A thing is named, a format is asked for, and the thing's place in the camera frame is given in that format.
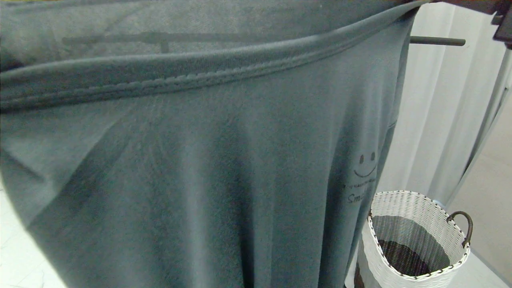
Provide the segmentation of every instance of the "laundry basket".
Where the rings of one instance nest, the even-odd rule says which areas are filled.
[[[468,233],[455,224],[467,218]],[[355,288],[447,287],[470,254],[473,222],[465,212],[448,215],[411,191],[374,197],[359,243]]]

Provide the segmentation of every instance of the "basket handle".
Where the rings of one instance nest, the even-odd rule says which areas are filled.
[[[469,214],[464,211],[453,212],[450,216],[448,216],[448,218],[446,219],[446,222],[450,222],[450,221],[454,220],[455,215],[459,215],[459,214],[466,217],[466,219],[467,219],[467,235],[466,235],[466,238],[464,239],[464,241],[462,242],[462,247],[466,247],[466,244],[470,244],[471,235],[473,234],[473,220],[471,219]]]

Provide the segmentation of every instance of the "basket rim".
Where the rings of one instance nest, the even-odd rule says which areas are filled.
[[[375,196],[377,196],[378,194],[389,194],[389,193],[411,193],[411,194],[416,194],[417,196],[421,196],[429,201],[431,201],[432,203],[434,203],[438,208],[440,208],[446,215],[446,217],[448,218],[450,215],[441,207],[439,206],[436,202],[434,202],[432,199],[426,197],[425,195],[421,194],[421,193],[418,193],[418,192],[414,192],[414,191],[409,191],[409,190],[394,190],[394,191],[382,191],[382,192],[378,192],[378,193],[375,193]],[[452,270],[457,270],[459,269],[466,261],[467,261],[467,258],[468,256],[470,255],[470,252],[471,252],[471,247],[470,247],[470,244],[467,243],[466,246],[464,247],[464,254],[462,255],[461,259],[459,261],[457,261],[457,263],[453,264],[453,265],[450,265],[446,268],[442,268],[442,269],[439,269],[439,270],[436,270],[436,271],[433,271],[433,272],[430,272],[428,274],[424,274],[424,275],[420,275],[420,276],[409,276],[409,275],[405,275],[404,273],[401,273],[399,272],[397,269],[395,269],[393,266],[391,266],[391,264],[389,264],[388,260],[386,259],[386,257],[384,257],[384,251],[382,251],[382,247],[380,246],[379,242],[378,242],[378,239],[377,239],[377,233],[375,232],[375,230],[373,229],[373,221],[372,221],[372,217],[371,217],[372,213],[371,213],[371,209],[370,209],[370,214],[368,215],[368,225],[370,226],[370,231],[372,233],[372,238],[373,238],[373,241],[374,241],[374,244],[377,246],[377,249],[379,251],[379,255],[380,255],[380,259],[381,261],[384,262],[384,264],[386,264],[386,266],[388,266],[391,271],[399,276],[399,277],[402,277],[404,279],[411,279],[411,280],[415,280],[415,281],[422,281],[422,280],[427,280],[427,279],[432,279],[432,278],[437,278],[439,276],[441,276],[442,274],[446,274],[447,272],[449,271],[452,271]],[[450,222],[452,222],[452,225],[454,225],[454,227],[456,229],[458,229],[462,235],[465,236],[464,234],[464,231],[462,231],[462,229],[455,223],[455,221],[451,220]]]

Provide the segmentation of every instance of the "smiley face print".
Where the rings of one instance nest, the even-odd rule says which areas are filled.
[[[377,161],[375,161],[375,152],[372,152],[370,159],[365,158],[364,154],[359,157],[359,165],[354,169],[354,174],[360,178],[370,176],[377,168]]]

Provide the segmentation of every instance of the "white floor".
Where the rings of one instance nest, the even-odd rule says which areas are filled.
[[[0,288],[66,288],[32,238],[24,231],[1,186],[0,197]],[[461,268],[451,287],[508,288],[474,255]]]

